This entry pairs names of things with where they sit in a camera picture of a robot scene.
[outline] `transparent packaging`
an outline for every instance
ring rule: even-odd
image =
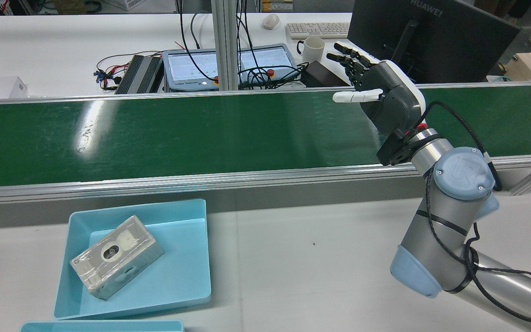
[[[107,300],[164,252],[137,216],[131,216],[70,264],[91,295]]]

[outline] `monitor stand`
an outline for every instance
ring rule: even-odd
[[[405,26],[405,29],[401,35],[401,39],[399,40],[399,43],[396,45],[395,52],[392,54],[392,57],[390,60],[397,65],[401,65],[401,60],[403,59],[403,54],[405,54],[405,50],[407,49],[407,46],[409,46],[409,42],[411,41],[411,37],[413,36],[413,32],[415,32],[415,28],[419,25],[419,22],[415,21],[415,19],[411,19]]]

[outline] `computer mouse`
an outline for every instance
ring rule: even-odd
[[[270,13],[270,15],[267,15],[264,18],[263,22],[261,22],[261,26],[264,29],[272,30],[276,25],[278,25],[279,22],[280,18],[278,17],[278,15]]]

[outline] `computer monitor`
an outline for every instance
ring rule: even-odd
[[[482,82],[519,31],[455,0],[356,0],[348,39],[416,83]]]

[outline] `white mug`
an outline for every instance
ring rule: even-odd
[[[304,44],[304,49],[301,51],[299,45]],[[323,57],[323,49],[325,48],[325,41],[318,36],[310,36],[305,40],[299,40],[296,45],[296,51],[303,56],[303,62],[312,63],[314,61],[321,62]]]

